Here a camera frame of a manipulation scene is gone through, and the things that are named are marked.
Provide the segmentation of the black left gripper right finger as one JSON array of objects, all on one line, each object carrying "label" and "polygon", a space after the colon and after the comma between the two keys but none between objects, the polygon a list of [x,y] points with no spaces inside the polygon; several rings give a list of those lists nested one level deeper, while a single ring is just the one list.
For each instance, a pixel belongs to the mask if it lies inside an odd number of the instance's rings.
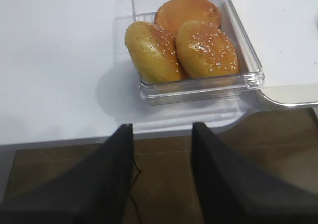
[{"label": "black left gripper right finger", "polygon": [[317,195],[260,169],[203,122],[192,126],[192,174],[206,224],[316,224]]}]

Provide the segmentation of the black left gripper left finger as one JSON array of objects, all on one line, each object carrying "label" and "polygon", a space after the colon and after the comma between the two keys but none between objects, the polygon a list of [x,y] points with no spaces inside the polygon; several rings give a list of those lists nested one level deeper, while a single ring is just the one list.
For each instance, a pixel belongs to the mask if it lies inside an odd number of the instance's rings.
[{"label": "black left gripper left finger", "polygon": [[133,126],[121,125],[61,176],[6,200],[2,224],[120,224],[133,173]]}]

